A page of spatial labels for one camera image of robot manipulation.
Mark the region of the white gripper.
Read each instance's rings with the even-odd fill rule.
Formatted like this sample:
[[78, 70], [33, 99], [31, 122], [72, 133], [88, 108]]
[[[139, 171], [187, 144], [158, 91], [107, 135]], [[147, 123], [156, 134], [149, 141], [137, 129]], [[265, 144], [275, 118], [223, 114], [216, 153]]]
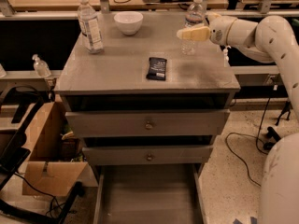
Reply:
[[177, 31], [177, 37], [182, 40], [206, 41], [210, 40], [217, 45], [225, 46], [229, 31], [236, 21], [236, 17], [221, 16], [218, 13], [207, 14], [207, 26], [183, 28]]

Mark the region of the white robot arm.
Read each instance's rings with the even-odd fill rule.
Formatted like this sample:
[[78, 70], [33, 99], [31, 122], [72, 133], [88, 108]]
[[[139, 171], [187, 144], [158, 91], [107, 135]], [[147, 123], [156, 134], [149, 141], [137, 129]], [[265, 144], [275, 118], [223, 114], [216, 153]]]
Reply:
[[[181, 40], [238, 49], [259, 63], [274, 63], [278, 82], [299, 118], [299, 45], [289, 22], [278, 15], [260, 21], [210, 14], [207, 25], [177, 31]], [[263, 167], [257, 224], [299, 224], [299, 133], [279, 138]]]

